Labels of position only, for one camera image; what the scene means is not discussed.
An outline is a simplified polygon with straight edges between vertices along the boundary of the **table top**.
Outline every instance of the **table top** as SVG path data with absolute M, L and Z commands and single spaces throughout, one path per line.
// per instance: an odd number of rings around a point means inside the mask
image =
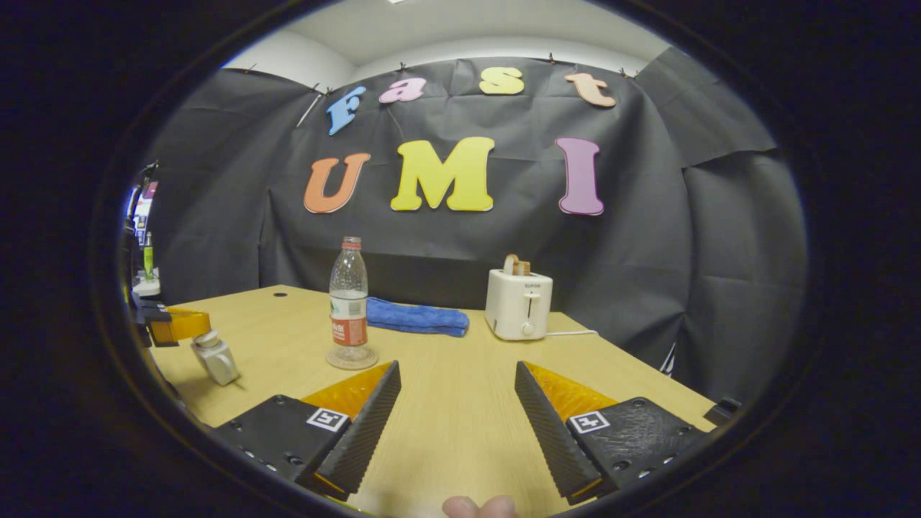
M 285 293 L 276 297 L 275 293 Z M 202 422 L 219 426 L 274 394 L 300 399 L 356 374 L 326 363 L 333 347 L 329 295 L 275 286 L 181 307 L 209 312 L 233 353 L 240 378 L 213 383 L 190 351 L 153 348 L 157 365 Z M 443 516 L 441 503 L 466 495 L 483 503 L 510 495 L 519 515 L 570 509 L 559 496 L 537 438 L 515 394 L 519 360 L 536 363 L 617 401 L 644 396 L 700 430 L 712 402 L 597 335 L 496 338 L 484 312 L 463 310 L 463 338 L 369 327 L 379 364 L 400 362 L 402 391 L 361 489 L 348 503 L 377 516 Z M 585 327 L 551 312 L 548 332 Z

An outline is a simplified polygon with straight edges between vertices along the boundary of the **plastic water bottle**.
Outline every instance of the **plastic water bottle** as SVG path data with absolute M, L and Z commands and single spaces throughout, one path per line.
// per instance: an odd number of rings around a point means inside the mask
M 343 250 L 330 276 L 332 340 L 338 344 L 326 359 L 342 369 L 364 369 L 378 356 L 367 347 L 367 270 L 361 258 L 361 238 L 343 238 Z

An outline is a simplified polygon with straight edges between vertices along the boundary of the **red label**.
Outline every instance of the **red label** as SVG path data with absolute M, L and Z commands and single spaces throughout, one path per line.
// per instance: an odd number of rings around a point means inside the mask
M 367 343 L 367 318 L 332 320 L 332 341 L 340 346 L 360 346 Z

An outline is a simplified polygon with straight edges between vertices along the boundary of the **white ceiling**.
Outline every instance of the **white ceiling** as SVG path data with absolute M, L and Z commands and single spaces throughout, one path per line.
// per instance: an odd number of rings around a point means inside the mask
M 343 0 L 287 30 L 319 41 L 355 66 L 406 49 L 486 36 L 576 41 L 652 61 L 669 45 L 584 0 Z

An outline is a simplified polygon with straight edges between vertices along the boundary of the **bottle cap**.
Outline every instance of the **bottle cap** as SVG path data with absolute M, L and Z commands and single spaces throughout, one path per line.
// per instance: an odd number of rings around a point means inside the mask
M 349 250 L 361 250 L 361 238 L 345 236 L 343 238 L 343 248 Z

